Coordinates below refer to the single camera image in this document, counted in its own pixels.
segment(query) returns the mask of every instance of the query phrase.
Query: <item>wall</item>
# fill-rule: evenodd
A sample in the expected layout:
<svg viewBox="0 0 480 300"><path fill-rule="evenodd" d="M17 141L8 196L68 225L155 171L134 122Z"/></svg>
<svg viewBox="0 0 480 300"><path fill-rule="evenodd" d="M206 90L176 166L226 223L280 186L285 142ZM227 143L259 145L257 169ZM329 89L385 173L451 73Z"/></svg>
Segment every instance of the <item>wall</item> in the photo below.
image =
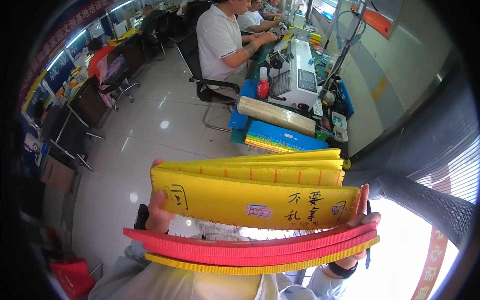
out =
<svg viewBox="0 0 480 300"><path fill-rule="evenodd" d="M344 0L340 11L349 10L351 4ZM323 18L316 11L313 15ZM350 21L351 14L341 16L341 37ZM323 30L318 22L314 25L325 43ZM335 36L334 29L327 48L329 54L338 53ZM348 120L350 156L405 114L435 79L451 49L447 33L422 1L403 1L389 39L367 26L340 71L355 111Z"/></svg>

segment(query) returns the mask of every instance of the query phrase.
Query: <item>machine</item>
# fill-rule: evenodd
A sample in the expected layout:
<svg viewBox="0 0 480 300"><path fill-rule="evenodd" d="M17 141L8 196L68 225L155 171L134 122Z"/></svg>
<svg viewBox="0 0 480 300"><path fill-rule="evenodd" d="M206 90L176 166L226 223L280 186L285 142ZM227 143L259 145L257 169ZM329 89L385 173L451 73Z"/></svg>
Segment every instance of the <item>machine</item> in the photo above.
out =
<svg viewBox="0 0 480 300"><path fill-rule="evenodd" d="M289 60L286 72L272 77L268 102L293 108L303 104L311 110L318 92L315 67L309 64L312 58L310 45L308 41L292 39L290 45L283 51L285 57L292 59Z"/></svg>

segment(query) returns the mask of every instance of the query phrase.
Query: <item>woman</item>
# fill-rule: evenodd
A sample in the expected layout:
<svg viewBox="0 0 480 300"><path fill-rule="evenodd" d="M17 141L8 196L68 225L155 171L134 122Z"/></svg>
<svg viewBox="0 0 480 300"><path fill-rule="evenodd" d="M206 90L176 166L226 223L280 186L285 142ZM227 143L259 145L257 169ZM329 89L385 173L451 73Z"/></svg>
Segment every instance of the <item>woman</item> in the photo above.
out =
<svg viewBox="0 0 480 300"><path fill-rule="evenodd" d="M93 53L93 57L88 63L88 76L92 77L96 75L97 79L100 80L100 71L98 70L98 62L107 56L113 49L114 46L103 46L102 42L96 38L93 38L90 43L88 43L88 51Z"/></svg>

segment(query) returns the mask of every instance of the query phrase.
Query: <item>person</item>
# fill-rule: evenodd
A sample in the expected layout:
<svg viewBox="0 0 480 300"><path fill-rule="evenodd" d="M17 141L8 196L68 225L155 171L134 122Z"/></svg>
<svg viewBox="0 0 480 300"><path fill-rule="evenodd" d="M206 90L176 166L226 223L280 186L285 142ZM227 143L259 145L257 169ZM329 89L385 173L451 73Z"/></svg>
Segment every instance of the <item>person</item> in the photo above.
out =
<svg viewBox="0 0 480 300"><path fill-rule="evenodd" d="M115 49L115 46L104 46L99 39L92 38L92 40L88 43L87 48L90 53L93 53L93 57L88 63L88 76L92 77L95 75L96 78L100 80L98 62L108 55L113 49Z"/></svg>
<svg viewBox="0 0 480 300"><path fill-rule="evenodd" d="M181 3L180 3L180 8L177 11L177 16L186 15L187 14L187 7L188 7L187 3L192 2L192 1L195 1L195 0L182 0Z"/></svg>
<svg viewBox="0 0 480 300"><path fill-rule="evenodd" d="M161 159L153 162L152 167L160 164ZM374 212L367 216L369 186L360 189L355 213L346 224L355 227L360 224L375 222L378 226L381 216ZM163 210L165 194L162 190L152 189L149 216L145 229L166 233L175 214ZM218 238L221 229L211 228L201 234L204 239ZM89 294L89 300L107 299L184 299L184 300L219 300L219 299L302 299L334 300L342 298L347 288L346 282L358 263L366 256L366 251L335 261L335 268L319 266L315 269L307 287L294 284L285 274L264 275L221 275L178 269L162 264L152 263L144 258L143 244L132 240L125 249L125 256L120 256L109 274L105 274ZM342 271L349 275L339 276Z"/></svg>
<svg viewBox="0 0 480 300"><path fill-rule="evenodd" d="M244 14L250 6L250 0L218 0L198 18L198 50L204 79L235 83L241 88L247 74L246 61L261 45L277 39L273 33L241 35L235 14ZM208 87L237 100L232 88Z"/></svg>
<svg viewBox="0 0 480 300"><path fill-rule="evenodd" d="M247 33L263 33L280 23L280 19L275 21L264 20L258 12L261 7L262 0L252 0L252 6L244 14L239 14L237 22L240 26L240 31Z"/></svg>
<svg viewBox="0 0 480 300"><path fill-rule="evenodd" d="M50 132L53 129L57 117L60 115L61 107L52 105L47 111L43 107L43 101L37 100L33 107L33 118L41 122L40 133L44 141L50 140Z"/></svg>
<svg viewBox="0 0 480 300"><path fill-rule="evenodd" d="M156 37L151 34L155 30L155 18L163 14L162 11L155 10L153 6L147 5L144 7L144 19L140 27L137 29L139 35L145 36L149 41L155 42Z"/></svg>
<svg viewBox="0 0 480 300"><path fill-rule="evenodd" d="M265 20L273 20L275 17L282 17L281 13L278 13L278 3L280 0L268 0L262 5L262 17Z"/></svg>

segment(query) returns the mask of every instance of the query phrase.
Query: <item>banner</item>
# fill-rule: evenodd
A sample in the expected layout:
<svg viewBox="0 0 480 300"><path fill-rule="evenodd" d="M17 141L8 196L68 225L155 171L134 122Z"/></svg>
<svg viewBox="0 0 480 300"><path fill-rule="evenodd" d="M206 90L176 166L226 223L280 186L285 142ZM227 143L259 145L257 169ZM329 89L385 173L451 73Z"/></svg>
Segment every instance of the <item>banner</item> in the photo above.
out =
<svg viewBox="0 0 480 300"><path fill-rule="evenodd" d="M113 3L114 0L90 0L77 10L68 10L66 14L61 17L63 21L60 22L48 38L43 41L42 46L35 54L27 69L20 88L20 105L23 103L34 80L50 59L49 56L57 50L57 47L62 45L67 38L74 38L87 24L105 14L105 8Z"/></svg>

